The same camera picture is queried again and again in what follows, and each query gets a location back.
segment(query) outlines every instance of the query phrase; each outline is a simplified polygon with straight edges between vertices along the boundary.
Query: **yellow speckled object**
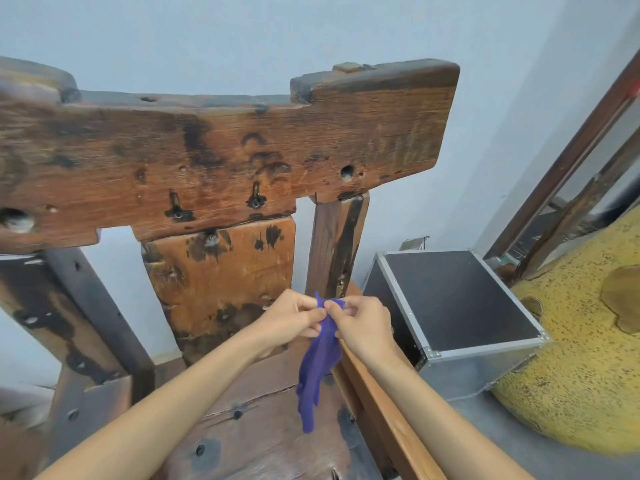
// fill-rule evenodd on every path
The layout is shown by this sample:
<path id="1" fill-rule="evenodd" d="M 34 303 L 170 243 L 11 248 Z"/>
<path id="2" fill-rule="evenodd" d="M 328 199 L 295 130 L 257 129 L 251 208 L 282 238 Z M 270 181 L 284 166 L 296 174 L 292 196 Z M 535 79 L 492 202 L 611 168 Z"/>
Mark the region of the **yellow speckled object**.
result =
<path id="1" fill-rule="evenodd" d="M 540 300 L 555 343 L 493 393 L 542 434 L 600 453 L 640 451 L 640 334 L 621 331 L 600 299 L 603 279 L 635 264 L 640 207 L 512 288 Z"/>

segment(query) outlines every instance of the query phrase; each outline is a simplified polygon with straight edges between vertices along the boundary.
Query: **wooden chair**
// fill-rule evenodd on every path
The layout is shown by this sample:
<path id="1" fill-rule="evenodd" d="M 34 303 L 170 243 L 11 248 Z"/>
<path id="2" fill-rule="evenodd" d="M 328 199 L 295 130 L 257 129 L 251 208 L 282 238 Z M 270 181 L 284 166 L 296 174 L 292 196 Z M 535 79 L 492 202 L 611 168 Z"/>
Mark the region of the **wooden chair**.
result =
<path id="1" fill-rule="evenodd" d="M 290 96 L 182 96 L 79 91 L 67 72 L 0 58 L 0 252 L 14 254 L 0 304 L 63 363 L 40 468 L 291 286 L 296 198 L 316 204 L 307 292 L 358 292 L 367 191 L 435 165 L 458 72 L 346 63 L 292 79 Z M 77 248 L 124 225 L 184 360 L 151 361 Z M 388 477 L 444 478 L 347 349 L 303 435 L 305 347 L 252 364 L 157 476 L 375 478 L 372 454 Z"/>

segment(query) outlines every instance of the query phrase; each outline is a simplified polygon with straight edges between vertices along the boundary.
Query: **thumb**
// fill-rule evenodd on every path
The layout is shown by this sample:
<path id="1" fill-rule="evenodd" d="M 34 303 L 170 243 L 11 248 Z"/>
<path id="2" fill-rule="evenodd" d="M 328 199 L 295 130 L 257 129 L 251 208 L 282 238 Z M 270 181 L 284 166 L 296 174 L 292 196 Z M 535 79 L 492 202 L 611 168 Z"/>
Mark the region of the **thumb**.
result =
<path id="1" fill-rule="evenodd" d="M 338 328 L 341 328 L 344 321 L 349 318 L 349 316 L 346 313 L 344 313 L 344 311 L 340 308 L 340 305 L 338 305 L 334 301 L 331 301 L 331 300 L 325 301 L 324 307 L 326 308 L 326 311 L 329 312 L 329 314 L 331 315 L 331 318 L 333 318 L 336 325 L 338 325 Z"/>
<path id="2" fill-rule="evenodd" d="M 313 308 L 308 312 L 300 312 L 298 316 L 302 319 L 306 327 L 321 322 L 326 317 L 326 310 L 322 308 Z"/>

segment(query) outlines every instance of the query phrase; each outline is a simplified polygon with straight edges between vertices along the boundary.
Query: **person's right hand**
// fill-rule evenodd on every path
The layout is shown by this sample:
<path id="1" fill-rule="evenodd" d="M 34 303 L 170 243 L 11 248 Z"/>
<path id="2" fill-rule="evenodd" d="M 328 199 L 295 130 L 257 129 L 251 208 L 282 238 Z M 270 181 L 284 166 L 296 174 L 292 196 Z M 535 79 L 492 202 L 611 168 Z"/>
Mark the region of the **person's right hand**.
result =
<path id="1" fill-rule="evenodd" d="M 324 307 L 335 320 L 347 347 L 367 368 L 399 360 L 389 310 L 372 296 L 344 298 L 344 311 L 334 301 Z"/>

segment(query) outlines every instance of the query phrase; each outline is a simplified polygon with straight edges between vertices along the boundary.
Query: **silver metal frame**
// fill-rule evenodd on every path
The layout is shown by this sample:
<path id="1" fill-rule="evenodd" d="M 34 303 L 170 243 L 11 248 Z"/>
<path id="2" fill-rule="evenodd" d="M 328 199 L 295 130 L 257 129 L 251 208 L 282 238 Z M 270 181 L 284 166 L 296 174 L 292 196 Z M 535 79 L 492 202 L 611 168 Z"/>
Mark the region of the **silver metal frame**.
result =
<path id="1" fill-rule="evenodd" d="M 491 275 L 494 281 L 498 283 L 500 288 L 502 288 L 502 290 L 508 295 L 508 297 L 510 297 L 511 300 L 516 304 L 518 309 L 532 323 L 532 325 L 536 328 L 536 330 L 540 332 L 540 336 L 535 339 L 524 339 L 524 340 L 514 340 L 512 342 L 503 342 L 500 344 L 501 350 L 503 351 L 516 350 L 516 349 L 526 348 L 529 346 L 531 347 L 542 346 L 542 345 L 551 343 L 553 341 L 551 336 L 549 336 L 549 334 L 544 330 L 544 328 L 542 328 L 542 325 L 540 325 L 540 323 L 533 317 L 533 315 L 521 304 L 520 300 L 518 300 L 515 297 L 515 295 L 507 288 L 507 286 L 505 286 L 505 284 L 500 280 L 500 278 L 498 278 L 498 276 L 492 271 L 489 265 L 487 265 L 487 263 L 485 263 L 483 259 L 478 254 L 476 254 L 475 251 L 471 249 L 467 249 L 464 251 L 469 251 L 478 260 L 478 262 L 485 268 L 485 270 L 487 270 L 489 275 Z M 418 324 L 415 318 L 415 315 L 411 309 L 411 306 L 409 306 L 409 303 L 404 297 L 404 293 L 400 289 L 400 286 L 396 281 L 393 271 L 391 270 L 391 267 L 389 266 L 387 259 L 385 258 L 385 256 L 387 256 L 388 254 L 429 253 L 429 252 L 443 252 L 443 251 L 405 250 L 405 251 L 388 251 L 388 252 L 376 253 L 373 263 L 369 268 L 369 272 L 367 273 L 367 277 L 365 279 L 363 289 L 366 288 L 367 282 L 369 281 L 369 277 L 371 275 L 371 271 L 373 270 L 373 266 L 375 266 L 376 261 L 378 261 L 380 270 L 382 271 L 382 274 L 384 275 L 386 281 L 389 284 L 391 293 L 393 293 L 394 298 L 396 299 L 396 302 L 398 302 L 398 304 L 400 305 L 400 310 L 402 311 L 404 320 L 409 325 L 409 329 L 411 330 L 413 339 L 416 341 L 416 343 L 420 344 L 422 351 L 424 352 L 424 355 L 428 360 L 427 365 L 429 364 L 429 362 L 435 363 L 435 362 L 441 362 L 441 361 L 460 358 L 460 357 L 475 357 L 475 356 L 494 353 L 495 344 L 469 347 L 465 349 L 447 350 L 447 351 L 435 351 L 430 347 L 429 341 L 427 340 L 426 336 L 424 335 L 424 332 L 422 331 L 420 325 Z"/>

